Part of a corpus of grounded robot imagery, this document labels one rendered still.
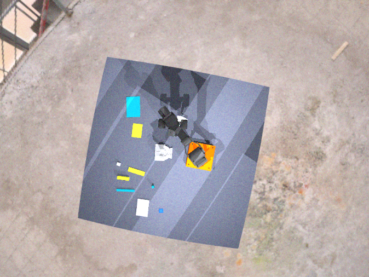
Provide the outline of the white rectangular plate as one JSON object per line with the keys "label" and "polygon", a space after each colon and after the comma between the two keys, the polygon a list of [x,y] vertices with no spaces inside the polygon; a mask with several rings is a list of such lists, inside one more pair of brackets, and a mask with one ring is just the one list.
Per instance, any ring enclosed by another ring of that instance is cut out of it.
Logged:
{"label": "white rectangular plate", "polygon": [[147,217],[149,200],[138,199],[136,215]]}

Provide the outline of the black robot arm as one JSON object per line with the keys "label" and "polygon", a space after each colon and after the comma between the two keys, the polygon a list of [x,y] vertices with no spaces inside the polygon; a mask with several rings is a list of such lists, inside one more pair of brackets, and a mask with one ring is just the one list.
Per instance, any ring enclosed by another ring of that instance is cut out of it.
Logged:
{"label": "black robot arm", "polygon": [[[193,163],[193,165],[197,168],[204,166],[204,164],[208,162],[207,158],[205,157],[206,152],[203,150],[200,144],[194,142],[189,137],[189,135],[187,136],[187,134],[182,130],[182,128],[180,127],[180,123],[178,122],[178,118],[175,116],[175,114],[173,112],[170,112],[166,106],[161,107],[158,113],[162,117],[162,123],[166,127],[169,127],[168,136],[178,136],[180,138],[181,143],[184,145],[185,148],[185,154]],[[194,142],[199,146],[191,151],[189,154],[187,154],[186,146],[189,145],[191,142]]]}

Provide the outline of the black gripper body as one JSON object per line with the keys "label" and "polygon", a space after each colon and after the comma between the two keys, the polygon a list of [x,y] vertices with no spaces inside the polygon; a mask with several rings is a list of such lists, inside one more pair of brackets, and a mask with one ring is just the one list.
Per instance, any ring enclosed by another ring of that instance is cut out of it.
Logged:
{"label": "black gripper body", "polygon": [[[187,129],[187,121],[186,119],[182,119],[180,123],[182,129]],[[158,120],[158,128],[164,129],[165,125],[162,123],[162,119]]]}

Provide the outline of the cyan rectangular block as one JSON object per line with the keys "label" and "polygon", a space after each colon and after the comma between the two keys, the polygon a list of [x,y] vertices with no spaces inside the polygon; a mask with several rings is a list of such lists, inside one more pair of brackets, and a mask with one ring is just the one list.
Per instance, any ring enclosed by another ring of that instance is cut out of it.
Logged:
{"label": "cyan rectangular block", "polygon": [[126,99],[127,117],[140,117],[140,97],[127,97]]}

